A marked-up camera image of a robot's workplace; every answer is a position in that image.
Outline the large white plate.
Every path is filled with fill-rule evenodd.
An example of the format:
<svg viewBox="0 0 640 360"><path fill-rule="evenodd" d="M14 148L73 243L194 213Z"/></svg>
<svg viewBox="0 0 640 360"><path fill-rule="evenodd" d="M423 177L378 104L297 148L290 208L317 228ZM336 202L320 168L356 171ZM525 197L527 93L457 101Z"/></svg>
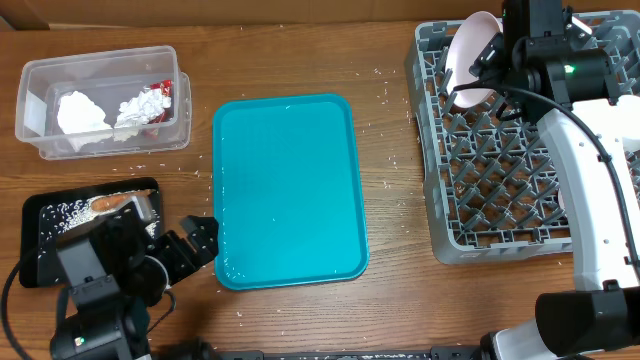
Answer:
<svg viewBox="0 0 640 360"><path fill-rule="evenodd" d="M469 73L469 67L496 33L503 33L501 21L486 11L470 15L457 29L445 64L446 69L452 71L446 91L449 95L455 96L456 107L461 109L475 107L493 93L491 89L484 88L455 92L454 88L477 81L477 78Z"/></svg>

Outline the orange carrot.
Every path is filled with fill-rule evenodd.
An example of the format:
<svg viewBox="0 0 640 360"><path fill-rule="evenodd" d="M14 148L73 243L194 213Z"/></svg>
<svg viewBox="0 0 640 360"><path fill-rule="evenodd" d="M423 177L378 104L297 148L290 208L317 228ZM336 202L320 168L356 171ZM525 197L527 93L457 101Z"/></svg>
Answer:
<svg viewBox="0 0 640 360"><path fill-rule="evenodd" d="M153 190L151 189L115 193L111 195L96 197L95 199L90 201L89 205L92 211L103 213L117 208L119 205L128 201L134 196L149 196L152 193Z"/></svg>

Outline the white tissue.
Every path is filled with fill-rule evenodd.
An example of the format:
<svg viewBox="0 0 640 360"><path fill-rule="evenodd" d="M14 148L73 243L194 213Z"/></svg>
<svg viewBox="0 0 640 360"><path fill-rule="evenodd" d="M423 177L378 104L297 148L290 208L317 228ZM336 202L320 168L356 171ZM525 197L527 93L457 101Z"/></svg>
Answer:
<svg viewBox="0 0 640 360"><path fill-rule="evenodd" d="M138 96L128 102L122 102L114 125L114 140L123 142L138 135L139 131L132 130L132 127L149 124L152 116L159 115L163 111L160 97L159 93L153 94L142 90Z"/></svg>

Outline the red snack wrapper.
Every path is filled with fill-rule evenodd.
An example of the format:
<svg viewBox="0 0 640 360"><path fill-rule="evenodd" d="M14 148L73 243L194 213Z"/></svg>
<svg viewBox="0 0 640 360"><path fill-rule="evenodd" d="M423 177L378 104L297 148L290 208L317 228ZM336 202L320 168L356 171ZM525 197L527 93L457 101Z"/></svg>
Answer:
<svg viewBox="0 0 640 360"><path fill-rule="evenodd" d="M163 111L159 115L152 116L149 121L150 124L167 122L169 118L173 115L173 110L172 110L173 85L174 85L174 82L172 80L167 79L167 80L153 83L144 87L145 92L151 92L153 94L159 93L161 95L160 104L162 105Z"/></svg>

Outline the white napkin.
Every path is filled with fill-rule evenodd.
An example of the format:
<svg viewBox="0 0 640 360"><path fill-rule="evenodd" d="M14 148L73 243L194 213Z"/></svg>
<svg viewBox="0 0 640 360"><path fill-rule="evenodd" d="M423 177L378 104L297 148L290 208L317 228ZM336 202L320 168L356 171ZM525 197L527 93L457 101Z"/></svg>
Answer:
<svg viewBox="0 0 640 360"><path fill-rule="evenodd" d="M97 143L113 135L113 129L105 118L102 108L84 93L74 91L60 99L58 126L66 135L75 134L68 141L76 152L86 144Z"/></svg>

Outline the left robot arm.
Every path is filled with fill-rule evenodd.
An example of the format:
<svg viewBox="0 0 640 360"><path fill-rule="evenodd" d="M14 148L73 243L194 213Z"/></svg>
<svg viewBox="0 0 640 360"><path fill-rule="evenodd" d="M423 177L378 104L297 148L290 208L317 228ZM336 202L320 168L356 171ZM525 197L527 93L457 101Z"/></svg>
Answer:
<svg viewBox="0 0 640 360"><path fill-rule="evenodd" d="M153 359L156 327L149 308L219 253L213 217L187 216L187 235L154 238L136 211L99 216L65 232L57 257L77 312L60 315L50 342L54 359Z"/></svg>

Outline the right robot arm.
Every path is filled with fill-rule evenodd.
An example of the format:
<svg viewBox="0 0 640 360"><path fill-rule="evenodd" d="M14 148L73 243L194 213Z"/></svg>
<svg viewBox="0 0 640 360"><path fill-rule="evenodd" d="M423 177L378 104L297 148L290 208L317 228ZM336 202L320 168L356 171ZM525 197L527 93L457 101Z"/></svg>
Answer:
<svg viewBox="0 0 640 360"><path fill-rule="evenodd" d="M503 93L547 146L573 242L571 291L544 293L532 320L484 338L491 359L582 358L639 341L639 204L626 154L639 100L623 94L606 52L568 35L493 31L467 48L469 90Z"/></svg>

